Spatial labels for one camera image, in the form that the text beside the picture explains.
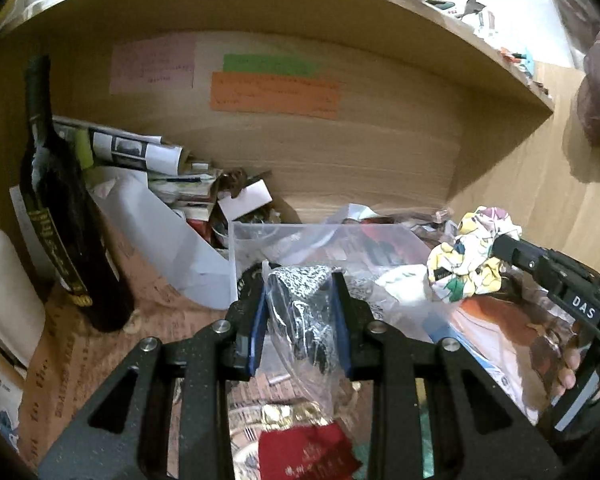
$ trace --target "green sticky note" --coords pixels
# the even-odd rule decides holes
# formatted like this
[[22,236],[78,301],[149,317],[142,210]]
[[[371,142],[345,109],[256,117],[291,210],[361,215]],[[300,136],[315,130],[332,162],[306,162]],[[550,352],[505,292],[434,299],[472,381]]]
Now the green sticky note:
[[317,69],[314,63],[295,56],[225,54],[222,71],[311,77],[315,75]]
[[74,150],[83,170],[93,166],[93,152],[89,140],[89,132],[86,129],[74,132]]

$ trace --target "crumpled fabric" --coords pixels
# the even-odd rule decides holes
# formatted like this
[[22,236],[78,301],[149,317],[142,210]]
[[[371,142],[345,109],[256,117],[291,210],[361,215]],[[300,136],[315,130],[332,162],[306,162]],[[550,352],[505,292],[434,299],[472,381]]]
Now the crumpled fabric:
[[435,295],[451,303],[500,290],[501,261],[490,254],[493,241],[503,234],[516,240],[522,234],[522,228],[504,209],[480,206],[464,215],[453,245],[443,242],[427,259],[429,283]]

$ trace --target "gold wrapper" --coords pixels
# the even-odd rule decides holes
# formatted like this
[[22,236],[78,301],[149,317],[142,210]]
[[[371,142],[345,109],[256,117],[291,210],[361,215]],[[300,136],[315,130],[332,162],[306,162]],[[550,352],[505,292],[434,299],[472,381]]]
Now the gold wrapper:
[[321,412],[316,402],[297,404],[265,404],[262,407],[262,426],[265,431],[288,430],[295,426],[326,426],[332,422]]

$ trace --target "wooden shelf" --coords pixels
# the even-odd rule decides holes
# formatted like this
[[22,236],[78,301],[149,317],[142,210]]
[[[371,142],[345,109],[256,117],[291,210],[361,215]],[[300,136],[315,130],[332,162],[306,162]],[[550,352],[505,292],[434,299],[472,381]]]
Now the wooden shelf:
[[496,50],[418,0],[43,0],[8,30],[114,41],[171,30],[284,34],[366,50],[548,114],[553,110],[552,100]]

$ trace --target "white card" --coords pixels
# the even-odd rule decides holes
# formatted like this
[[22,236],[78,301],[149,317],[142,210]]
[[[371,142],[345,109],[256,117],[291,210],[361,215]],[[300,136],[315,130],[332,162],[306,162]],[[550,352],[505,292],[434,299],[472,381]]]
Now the white card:
[[259,180],[245,187],[236,198],[231,198],[231,195],[228,195],[218,200],[218,203],[224,217],[228,222],[231,222],[254,209],[268,204],[271,200],[271,195],[264,180]]

